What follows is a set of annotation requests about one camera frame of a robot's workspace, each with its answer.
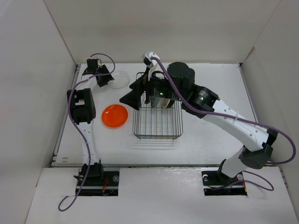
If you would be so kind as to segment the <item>clear glass plate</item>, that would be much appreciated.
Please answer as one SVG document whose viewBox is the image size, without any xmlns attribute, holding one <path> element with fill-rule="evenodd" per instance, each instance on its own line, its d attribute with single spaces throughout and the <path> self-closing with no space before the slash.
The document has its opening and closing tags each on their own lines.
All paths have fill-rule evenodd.
<svg viewBox="0 0 299 224">
<path fill-rule="evenodd" d="M 112 74 L 113 80 L 108 82 L 112 89 L 121 89 L 129 85 L 130 77 L 127 72 L 121 70 Z"/>
</svg>

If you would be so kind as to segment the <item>blue patterned ceramic plate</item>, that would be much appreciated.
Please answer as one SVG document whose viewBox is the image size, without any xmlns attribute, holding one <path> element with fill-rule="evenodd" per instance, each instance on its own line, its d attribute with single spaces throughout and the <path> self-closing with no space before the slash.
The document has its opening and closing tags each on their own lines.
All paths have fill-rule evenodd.
<svg viewBox="0 0 299 224">
<path fill-rule="evenodd" d="M 151 108 L 157 107 L 160 103 L 160 100 L 161 100 L 160 98 L 153 97 L 150 101 Z"/>
</svg>

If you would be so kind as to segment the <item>cream and black plate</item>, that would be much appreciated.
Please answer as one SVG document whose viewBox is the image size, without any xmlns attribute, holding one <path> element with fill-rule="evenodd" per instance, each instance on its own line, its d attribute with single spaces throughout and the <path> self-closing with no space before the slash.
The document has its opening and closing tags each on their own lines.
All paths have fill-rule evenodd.
<svg viewBox="0 0 299 224">
<path fill-rule="evenodd" d="M 171 107 L 171 100 L 163 98 L 161 99 L 161 107 L 162 108 L 170 108 Z"/>
</svg>

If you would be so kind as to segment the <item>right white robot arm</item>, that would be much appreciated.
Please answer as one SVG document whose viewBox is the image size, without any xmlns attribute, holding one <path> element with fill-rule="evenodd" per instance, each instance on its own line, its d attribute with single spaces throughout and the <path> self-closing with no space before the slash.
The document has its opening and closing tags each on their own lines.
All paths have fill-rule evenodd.
<svg viewBox="0 0 299 224">
<path fill-rule="evenodd" d="M 262 169 L 271 158 L 278 133 L 243 122 L 244 117 L 229 108 L 216 93 L 195 84 L 195 71 L 186 63 L 171 63 L 162 72 L 147 68 L 130 89 L 120 102 L 135 110 L 141 108 L 142 94 L 146 95 L 145 104 L 154 98 L 179 101 L 182 110 L 218 126 L 243 144 L 236 154 L 221 162 L 216 178 L 222 184 L 247 168 Z"/>
</svg>

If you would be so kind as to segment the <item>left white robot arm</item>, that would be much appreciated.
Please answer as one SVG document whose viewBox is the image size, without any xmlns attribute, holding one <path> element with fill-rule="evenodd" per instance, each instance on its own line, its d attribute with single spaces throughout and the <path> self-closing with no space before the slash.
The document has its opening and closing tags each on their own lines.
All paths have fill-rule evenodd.
<svg viewBox="0 0 299 224">
<path fill-rule="evenodd" d="M 83 166 L 76 178 L 85 178 L 86 182 L 100 185 L 105 177 L 93 134 L 96 107 L 92 89 L 97 85 L 102 87 L 114 78 L 107 67 L 101 64 L 101 60 L 96 58 L 87 59 L 87 68 L 81 78 L 72 90 L 67 91 L 68 114 L 82 137 Z"/>
</svg>

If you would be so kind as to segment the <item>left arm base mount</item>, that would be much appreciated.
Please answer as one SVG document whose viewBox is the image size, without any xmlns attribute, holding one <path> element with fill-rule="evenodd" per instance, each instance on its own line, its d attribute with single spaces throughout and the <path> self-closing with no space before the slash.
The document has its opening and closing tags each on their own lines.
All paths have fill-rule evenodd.
<svg viewBox="0 0 299 224">
<path fill-rule="evenodd" d="M 87 178 L 79 196 L 118 196 L 119 170 L 104 171 L 103 179 Z"/>
</svg>

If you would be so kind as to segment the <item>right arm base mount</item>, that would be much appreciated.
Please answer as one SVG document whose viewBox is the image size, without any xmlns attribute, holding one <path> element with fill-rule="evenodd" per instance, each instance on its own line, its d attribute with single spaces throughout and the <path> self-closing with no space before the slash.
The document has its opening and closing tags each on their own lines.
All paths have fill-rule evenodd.
<svg viewBox="0 0 299 224">
<path fill-rule="evenodd" d="M 205 196 L 247 196 L 245 184 L 237 178 L 227 177 L 217 170 L 202 170 L 203 191 Z"/>
</svg>

